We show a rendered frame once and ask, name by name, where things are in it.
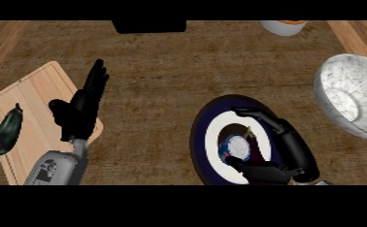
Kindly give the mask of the dark purple eggplant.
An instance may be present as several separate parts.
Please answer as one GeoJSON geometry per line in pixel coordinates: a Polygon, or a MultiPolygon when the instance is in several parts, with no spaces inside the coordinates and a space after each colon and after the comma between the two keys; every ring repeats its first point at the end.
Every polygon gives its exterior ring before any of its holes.
{"type": "Polygon", "coordinates": [[[251,156],[250,156],[250,159],[244,162],[263,161],[263,157],[262,157],[262,154],[259,151],[259,146],[257,146],[256,135],[253,133],[250,126],[246,126],[246,125],[238,124],[238,123],[232,123],[232,124],[226,125],[219,131],[217,147],[219,147],[220,143],[223,142],[223,140],[226,139],[226,137],[231,135],[243,136],[250,143],[251,156]]]}

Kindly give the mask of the dark blue and white plate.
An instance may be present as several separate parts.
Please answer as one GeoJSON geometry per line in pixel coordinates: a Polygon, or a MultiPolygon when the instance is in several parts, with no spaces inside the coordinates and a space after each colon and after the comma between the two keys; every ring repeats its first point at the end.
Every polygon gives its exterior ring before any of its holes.
{"type": "Polygon", "coordinates": [[[220,129],[238,123],[251,128],[256,135],[263,161],[283,165],[275,148],[271,127],[251,117],[240,117],[232,107],[254,108],[275,115],[271,109],[251,97],[229,94],[214,98],[201,108],[191,129],[191,156],[195,170],[204,185],[247,185],[249,181],[237,170],[228,166],[217,156],[217,136],[220,129]]]}

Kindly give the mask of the black appliance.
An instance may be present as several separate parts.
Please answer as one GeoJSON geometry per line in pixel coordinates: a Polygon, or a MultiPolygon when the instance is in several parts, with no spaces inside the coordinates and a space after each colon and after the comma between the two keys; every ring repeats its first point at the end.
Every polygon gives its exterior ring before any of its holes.
{"type": "Polygon", "coordinates": [[[118,34],[170,33],[186,30],[185,20],[172,21],[127,21],[114,20],[114,29],[118,34]]]}

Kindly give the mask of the dark green eggplant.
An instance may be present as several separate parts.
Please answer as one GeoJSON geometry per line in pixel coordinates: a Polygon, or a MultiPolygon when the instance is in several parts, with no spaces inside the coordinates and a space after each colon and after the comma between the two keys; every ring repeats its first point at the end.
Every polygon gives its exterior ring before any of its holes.
{"type": "Polygon", "coordinates": [[[0,122],[0,155],[4,155],[12,150],[18,142],[22,123],[24,110],[21,104],[16,104],[0,122]]]}

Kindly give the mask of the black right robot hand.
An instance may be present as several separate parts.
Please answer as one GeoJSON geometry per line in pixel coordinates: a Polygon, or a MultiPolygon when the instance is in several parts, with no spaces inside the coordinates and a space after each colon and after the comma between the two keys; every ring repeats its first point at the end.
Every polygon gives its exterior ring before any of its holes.
{"type": "Polygon", "coordinates": [[[237,116],[259,119],[271,127],[284,164],[271,161],[246,161],[229,152],[223,154],[225,163],[243,174],[249,182],[287,184],[290,180],[297,183],[311,183],[317,180],[320,170],[315,158],[291,123],[254,108],[232,107],[231,110],[237,116]]]}

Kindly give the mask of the white cup with orange top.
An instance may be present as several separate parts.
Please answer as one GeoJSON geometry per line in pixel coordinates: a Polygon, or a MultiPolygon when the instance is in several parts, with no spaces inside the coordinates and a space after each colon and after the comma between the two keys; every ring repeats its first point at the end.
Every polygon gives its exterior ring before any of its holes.
{"type": "Polygon", "coordinates": [[[305,20],[262,20],[259,23],[278,36],[294,36],[306,25],[305,20]]]}

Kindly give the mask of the blue can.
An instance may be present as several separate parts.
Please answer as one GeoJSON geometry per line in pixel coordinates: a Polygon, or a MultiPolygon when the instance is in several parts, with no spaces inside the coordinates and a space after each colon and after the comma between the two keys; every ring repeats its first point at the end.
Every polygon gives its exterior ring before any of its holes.
{"type": "Polygon", "coordinates": [[[234,156],[243,161],[247,161],[251,156],[251,148],[247,139],[240,135],[228,136],[219,145],[217,155],[220,160],[234,156]]]}

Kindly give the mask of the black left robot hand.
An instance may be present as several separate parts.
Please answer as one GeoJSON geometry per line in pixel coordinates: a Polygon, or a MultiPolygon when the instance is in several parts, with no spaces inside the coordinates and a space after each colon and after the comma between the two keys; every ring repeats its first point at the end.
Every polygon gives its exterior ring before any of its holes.
{"type": "Polygon", "coordinates": [[[66,102],[62,99],[53,99],[49,102],[55,123],[62,127],[62,142],[74,139],[87,141],[92,136],[108,79],[103,60],[98,59],[83,88],[74,92],[71,100],[66,102]]]}

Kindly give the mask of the white marble bowl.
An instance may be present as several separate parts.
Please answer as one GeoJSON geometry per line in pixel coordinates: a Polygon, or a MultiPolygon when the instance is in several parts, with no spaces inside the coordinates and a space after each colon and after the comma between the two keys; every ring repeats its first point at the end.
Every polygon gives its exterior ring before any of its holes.
{"type": "Polygon", "coordinates": [[[331,56],[317,70],[312,92],[331,122],[351,135],[367,139],[367,56],[331,56]]]}

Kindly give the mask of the pale wooden cutting board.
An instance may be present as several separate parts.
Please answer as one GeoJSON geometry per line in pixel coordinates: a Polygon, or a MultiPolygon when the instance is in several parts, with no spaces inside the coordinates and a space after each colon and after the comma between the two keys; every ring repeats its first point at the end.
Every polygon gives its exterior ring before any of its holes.
{"type": "MultiPolygon", "coordinates": [[[[0,155],[0,167],[12,185],[24,185],[34,163],[49,150],[74,150],[69,142],[61,141],[62,127],[55,123],[49,102],[53,99],[68,102],[81,88],[83,86],[74,86],[61,64],[50,61],[0,90],[0,122],[16,104],[21,104],[22,108],[18,142],[12,150],[0,155]]],[[[96,119],[87,146],[101,136],[102,130],[102,122],[96,119]]]]}

